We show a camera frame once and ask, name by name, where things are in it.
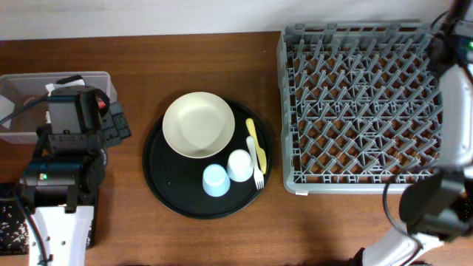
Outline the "beige bowl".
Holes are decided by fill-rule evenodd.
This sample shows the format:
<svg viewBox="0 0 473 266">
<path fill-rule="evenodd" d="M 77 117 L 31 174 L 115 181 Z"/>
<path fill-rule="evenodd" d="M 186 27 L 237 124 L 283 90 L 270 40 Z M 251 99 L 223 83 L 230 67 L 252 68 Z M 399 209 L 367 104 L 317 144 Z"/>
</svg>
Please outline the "beige bowl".
<svg viewBox="0 0 473 266">
<path fill-rule="evenodd" d="M 236 119 L 229 104 L 209 92 L 176 99 L 163 116 L 163 136 L 178 154 L 193 159 L 222 151 L 234 135 Z"/>
</svg>

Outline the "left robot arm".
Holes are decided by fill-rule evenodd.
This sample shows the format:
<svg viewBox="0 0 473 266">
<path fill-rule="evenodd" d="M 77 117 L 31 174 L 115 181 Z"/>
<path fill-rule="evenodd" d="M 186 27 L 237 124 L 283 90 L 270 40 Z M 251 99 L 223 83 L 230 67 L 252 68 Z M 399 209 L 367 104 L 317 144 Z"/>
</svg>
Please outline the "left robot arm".
<svg viewBox="0 0 473 266">
<path fill-rule="evenodd" d="M 118 102 L 73 75 L 47 86 L 47 121 L 23 170 L 16 202 L 27 221 L 31 265 L 84 265 L 106 176 L 107 150 L 131 136 Z"/>
</svg>

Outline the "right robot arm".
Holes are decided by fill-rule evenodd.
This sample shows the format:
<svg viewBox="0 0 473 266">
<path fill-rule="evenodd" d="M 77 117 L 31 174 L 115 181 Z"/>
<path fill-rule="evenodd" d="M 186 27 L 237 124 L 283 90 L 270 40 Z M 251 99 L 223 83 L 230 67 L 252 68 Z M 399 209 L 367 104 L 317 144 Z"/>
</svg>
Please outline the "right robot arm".
<svg viewBox="0 0 473 266">
<path fill-rule="evenodd" d="M 429 166 L 433 175 L 404 190 L 399 222 L 382 194 L 391 228 L 349 265 L 411 265 L 432 249 L 472 235 L 472 2 L 454 1 L 442 16 L 428 51 L 443 104 L 440 155 Z"/>
</svg>

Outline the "red snack wrapper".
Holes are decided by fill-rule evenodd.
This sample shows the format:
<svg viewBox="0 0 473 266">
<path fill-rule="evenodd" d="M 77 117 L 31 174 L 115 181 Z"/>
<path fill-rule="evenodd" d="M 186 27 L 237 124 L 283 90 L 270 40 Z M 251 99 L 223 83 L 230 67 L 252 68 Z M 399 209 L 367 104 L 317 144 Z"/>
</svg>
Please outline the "red snack wrapper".
<svg viewBox="0 0 473 266">
<path fill-rule="evenodd" d="M 101 99 L 98 99 L 98 106 L 100 110 L 106 108 L 106 104 Z"/>
</svg>

